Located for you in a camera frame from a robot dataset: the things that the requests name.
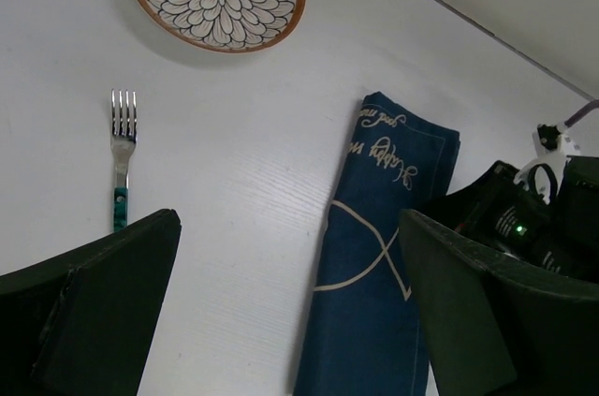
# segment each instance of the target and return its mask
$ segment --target silver fork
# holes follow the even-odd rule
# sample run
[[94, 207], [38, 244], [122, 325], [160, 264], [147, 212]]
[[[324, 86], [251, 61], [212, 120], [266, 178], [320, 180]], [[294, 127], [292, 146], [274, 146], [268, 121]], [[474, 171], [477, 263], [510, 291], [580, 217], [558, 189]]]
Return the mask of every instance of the silver fork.
[[135, 92], [131, 92], [131, 94], [132, 97], [129, 99], [128, 90], [112, 90], [110, 148], [114, 156], [114, 206], [112, 211], [114, 232], [127, 226], [129, 159], [131, 159], [138, 142], [138, 107]]

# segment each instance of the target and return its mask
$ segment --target cable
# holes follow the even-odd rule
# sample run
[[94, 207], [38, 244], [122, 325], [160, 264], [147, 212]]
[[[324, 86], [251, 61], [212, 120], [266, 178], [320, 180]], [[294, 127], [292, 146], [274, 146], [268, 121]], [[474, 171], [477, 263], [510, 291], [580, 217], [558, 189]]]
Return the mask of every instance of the cable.
[[599, 109], [599, 99], [596, 99], [586, 104], [581, 110], [579, 110], [577, 113], [568, 118], [564, 122], [564, 124], [566, 125], [566, 127], [570, 128], [574, 126], [576, 123], [578, 123], [580, 120], [582, 120], [584, 117], [586, 117], [591, 110], [595, 109]]
[[542, 196], [539, 195], [538, 191], [536, 190], [535, 178], [536, 172], [539, 169], [543, 169], [543, 171], [547, 174], [547, 177], [549, 178], [549, 202], [553, 202], [555, 198], [558, 196], [558, 178], [555, 176], [555, 173], [548, 164], [537, 164], [531, 168], [526, 178], [528, 188], [534, 196], [542, 198]]

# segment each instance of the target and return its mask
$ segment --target blue napkin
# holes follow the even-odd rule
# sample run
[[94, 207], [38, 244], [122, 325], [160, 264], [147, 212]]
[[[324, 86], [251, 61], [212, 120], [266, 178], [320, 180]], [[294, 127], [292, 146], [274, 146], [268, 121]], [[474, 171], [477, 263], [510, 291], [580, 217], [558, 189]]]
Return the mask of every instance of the blue napkin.
[[295, 396], [421, 396], [429, 357], [401, 209], [444, 195], [460, 133], [366, 96], [329, 210]]

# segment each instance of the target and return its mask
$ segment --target white wooden surface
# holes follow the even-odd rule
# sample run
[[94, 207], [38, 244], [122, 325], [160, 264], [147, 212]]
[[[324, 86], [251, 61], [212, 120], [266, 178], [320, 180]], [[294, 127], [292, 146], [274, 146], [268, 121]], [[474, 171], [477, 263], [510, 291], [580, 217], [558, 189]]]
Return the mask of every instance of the white wooden surface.
[[[0, 273], [110, 230], [109, 93], [139, 93], [130, 217], [183, 236], [141, 396], [289, 392], [354, 110], [381, 90], [462, 133], [453, 188], [584, 101], [430, 0], [308, 0], [271, 51], [205, 52], [135, 0], [0, 0]], [[598, 154], [597, 123], [574, 132]]]

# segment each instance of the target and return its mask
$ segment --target folded napkin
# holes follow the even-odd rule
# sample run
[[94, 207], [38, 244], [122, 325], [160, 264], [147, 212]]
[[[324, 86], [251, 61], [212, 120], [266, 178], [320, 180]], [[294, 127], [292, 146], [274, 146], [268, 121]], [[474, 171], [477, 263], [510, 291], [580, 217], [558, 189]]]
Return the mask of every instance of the folded napkin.
[[420, 396], [429, 357], [397, 220], [444, 195], [460, 134], [364, 98], [329, 210], [295, 396]]

